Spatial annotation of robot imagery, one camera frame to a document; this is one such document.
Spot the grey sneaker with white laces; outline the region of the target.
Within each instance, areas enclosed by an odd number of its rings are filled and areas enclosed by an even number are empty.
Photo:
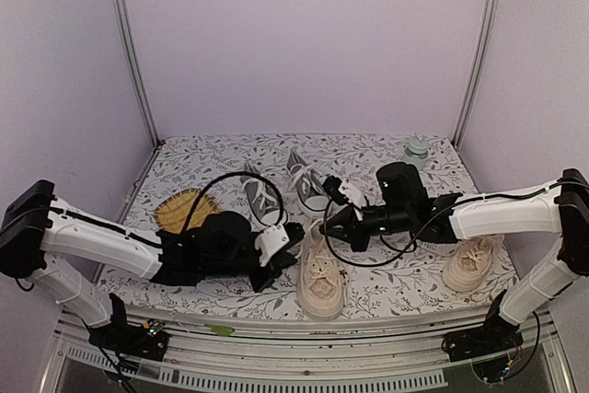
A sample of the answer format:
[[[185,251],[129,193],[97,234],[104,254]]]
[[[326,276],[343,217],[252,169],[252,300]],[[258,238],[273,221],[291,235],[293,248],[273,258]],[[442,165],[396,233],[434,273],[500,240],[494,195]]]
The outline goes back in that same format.
[[[271,225],[285,224],[289,221],[286,211],[283,211],[282,218],[279,217],[277,194],[265,182],[250,176],[242,176],[240,182],[252,221],[258,229],[263,230]]]

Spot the beige sneaker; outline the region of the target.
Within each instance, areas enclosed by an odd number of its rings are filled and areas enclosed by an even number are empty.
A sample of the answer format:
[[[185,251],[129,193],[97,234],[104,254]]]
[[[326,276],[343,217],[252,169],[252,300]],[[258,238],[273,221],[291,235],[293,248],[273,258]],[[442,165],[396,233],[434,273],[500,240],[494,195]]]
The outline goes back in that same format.
[[[344,308],[347,288],[340,262],[320,233],[322,219],[311,223],[297,255],[297,300],[303,312],[316,321],[337,318]]]
[[[477,289],[491,271],[501,234],[462,240],[442,270],[442,281],[458,293]]]

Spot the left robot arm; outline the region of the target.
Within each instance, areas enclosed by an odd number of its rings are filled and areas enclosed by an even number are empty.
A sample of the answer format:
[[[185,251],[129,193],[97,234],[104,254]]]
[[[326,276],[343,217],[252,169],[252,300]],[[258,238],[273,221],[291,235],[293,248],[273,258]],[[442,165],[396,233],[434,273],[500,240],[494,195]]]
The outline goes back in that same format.
[[[210,277],[247,276],[256,293],[296,263],[289,248],[304,236],[297,222],[253,231],[241,214],[210,214],[180,234],[137,230],[77,210],[41,179],[6,209],[1,225],[1,273],[27,280],[75,312],[118,351],[130,350],[136,330],[124,303],[89,282],[67,255],[131,272],[151,283],[195,286]]]

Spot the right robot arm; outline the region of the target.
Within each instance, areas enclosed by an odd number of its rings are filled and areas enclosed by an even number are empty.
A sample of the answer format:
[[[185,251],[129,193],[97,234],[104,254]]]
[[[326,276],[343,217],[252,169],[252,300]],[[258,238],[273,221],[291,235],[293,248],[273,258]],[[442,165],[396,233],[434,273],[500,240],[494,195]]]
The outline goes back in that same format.
[[[510,340],[512,329],[537,308],[560,295],[588,273],[588,183],[575,168],[535,187],[467,196],[428,196],[418,169],[394,162],[376,172],[383,204],[362,206],[349,183],[334,176],[322,187],[341,210],[321,228],[354,251],[366,250],[372,237],[407,232],[411,242],[454,244],[497,234],[550,232],[558,240],[520,282],[493,301],[476,344],[496,352]]]

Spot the yellow bamboo fan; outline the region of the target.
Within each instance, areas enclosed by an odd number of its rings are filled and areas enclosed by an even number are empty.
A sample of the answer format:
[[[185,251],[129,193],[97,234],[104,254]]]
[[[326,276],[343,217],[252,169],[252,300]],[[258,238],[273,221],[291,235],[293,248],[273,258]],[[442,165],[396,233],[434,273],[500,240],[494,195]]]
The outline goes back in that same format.
[[[157,226],[172,234],[179,234],[189,214],[190,208],[201,190],[188,188],[177,192],[160,203],[155,210]],[[217,202],[211,196],[205,195],[200,200],[191,216],[188,229],[200,227],[208,215],[221,212]]]

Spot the floral patterned table mat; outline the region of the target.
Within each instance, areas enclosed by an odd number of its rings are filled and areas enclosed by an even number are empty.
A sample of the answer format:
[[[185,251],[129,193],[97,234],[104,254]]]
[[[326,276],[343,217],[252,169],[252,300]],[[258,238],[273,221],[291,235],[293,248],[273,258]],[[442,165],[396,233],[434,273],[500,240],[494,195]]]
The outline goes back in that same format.
[[[294,148],[322,174],[350,180],[370,203],[381,203],[376,171],[402,158],[406,137],[383,134],[254,134],[171,137],[160,148],[147,173],[125,224],[151,230],[155,210],[165,199],[188,188],[206,188],[220,209],[249,214],[238,179],[220,176],[250,164],[271,180],[283,194],[289,215],[305,223],[294,190],[289,189],[286,162]],[[348,260],[342,269],[347,300],[344,319],[395,318],[471,306],[485,306],[517,279],[505,249],[498,249],[490,274],[476,290],[460,294],[441,278],[451,245],[420,243],[411,253],[397,257],[408,242],[405,235],[373,239],[364,253],[336,243]],[[210,279],[193,287],[167,287],[106,267],[98,273],[98,286],[125,303],[186,314],[227,318],[301,320],[297,300],[298,269],[290,268],[273,286],[255,293],[245,277]]]

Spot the green tape piece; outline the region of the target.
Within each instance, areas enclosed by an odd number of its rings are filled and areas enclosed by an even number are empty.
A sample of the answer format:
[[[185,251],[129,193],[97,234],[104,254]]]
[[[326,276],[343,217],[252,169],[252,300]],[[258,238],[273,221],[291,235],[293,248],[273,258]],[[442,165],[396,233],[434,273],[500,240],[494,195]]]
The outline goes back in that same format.
[[[235,332],[235,329],[233,327],[225,325],[206,324],[206,327],[210,330],[210,332],[222,337],[229,337]]]

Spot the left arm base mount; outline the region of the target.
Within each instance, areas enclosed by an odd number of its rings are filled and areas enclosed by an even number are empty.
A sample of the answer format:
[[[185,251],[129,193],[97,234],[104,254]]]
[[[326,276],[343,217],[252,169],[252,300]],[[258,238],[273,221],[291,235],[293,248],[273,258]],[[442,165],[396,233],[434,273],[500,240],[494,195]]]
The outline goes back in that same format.
[[[169,334],[166,323],[150,318],[141,325],[132,325],[127,320],[123,301],[109,294],[112,312],[105,326],[89,329],[89,343],[103,350],[162,362],[167,351]]]

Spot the aluminium front rail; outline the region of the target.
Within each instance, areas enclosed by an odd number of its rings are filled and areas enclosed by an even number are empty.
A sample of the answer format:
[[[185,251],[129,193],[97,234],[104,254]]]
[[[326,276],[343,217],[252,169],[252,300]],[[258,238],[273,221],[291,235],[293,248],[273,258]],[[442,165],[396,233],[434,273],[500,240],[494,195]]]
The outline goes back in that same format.
[[[521,328],[508,379],[490,370],[507,352],[451,362],[446,333],[478,326],[482,307],[397,318],[332,322],[222,318],[128,308],[131,323],[166,323],[164,360],[136,360],[125,372],[134,392],[578,392],[550,313]],[[230,326],[217,336],[206,324]]]

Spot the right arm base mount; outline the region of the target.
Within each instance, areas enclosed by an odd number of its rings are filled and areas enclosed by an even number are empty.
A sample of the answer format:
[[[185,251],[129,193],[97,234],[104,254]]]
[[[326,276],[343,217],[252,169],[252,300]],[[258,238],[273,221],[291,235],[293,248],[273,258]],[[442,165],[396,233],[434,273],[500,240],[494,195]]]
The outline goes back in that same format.
[[[444,335],[441,349],[451,362],[507,351],[523,344],[519,326],[500,317],[500,304],[505,294],[506,290],[503,290],[495,297],[480,326]]]

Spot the left aluminium frame post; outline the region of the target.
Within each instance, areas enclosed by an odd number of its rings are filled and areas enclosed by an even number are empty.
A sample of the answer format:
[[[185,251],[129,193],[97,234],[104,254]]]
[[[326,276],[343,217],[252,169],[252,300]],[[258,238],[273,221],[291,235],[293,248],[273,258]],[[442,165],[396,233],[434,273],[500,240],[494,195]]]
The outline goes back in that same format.
[[[156,122],[148,101],[139,57],[134,43],[131,18],[126,0],[112,0],[117,19],[124,56],[131,76],[134,94],[138,103],[140,117],[150,141],[154,147],[159,145]]]

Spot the aluminium frame post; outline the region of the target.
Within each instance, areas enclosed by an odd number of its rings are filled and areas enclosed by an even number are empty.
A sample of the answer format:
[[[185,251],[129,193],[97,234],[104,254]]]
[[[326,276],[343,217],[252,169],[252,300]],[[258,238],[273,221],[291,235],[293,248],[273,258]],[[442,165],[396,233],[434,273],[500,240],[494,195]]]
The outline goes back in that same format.
[[[494,20],[499,0],[484,0],[479,35],[473,62],[469,71],[465,94],[459,109],[456,126],[452,136],[452,145],[459,151],[466,139],[468,123],[474,110],[479,83],[482,78],[484,64],[491,43]]]
[[[139,57],[134,43],[131,18],[126,0],[112,0],[117,19],[124,56],[131,76],[134,94],[138,103],[140,117],[150,141],[154,147],[159,145],[156,122],[148,101]]]

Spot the right aluminium frame post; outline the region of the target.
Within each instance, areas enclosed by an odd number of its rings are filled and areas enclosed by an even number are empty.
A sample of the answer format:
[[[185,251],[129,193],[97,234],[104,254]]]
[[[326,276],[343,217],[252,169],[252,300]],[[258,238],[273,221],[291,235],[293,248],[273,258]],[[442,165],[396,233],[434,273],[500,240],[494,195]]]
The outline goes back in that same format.
[[[452,145],[459,151],[466,139],[468,123],[474,110],[479,83],[482,78],[484,64],[491,43],[494,20],[499,0],[484,0],[479,35],[473,62],[469,71],[465,94],[459,109],[456,126],[452,136]]]

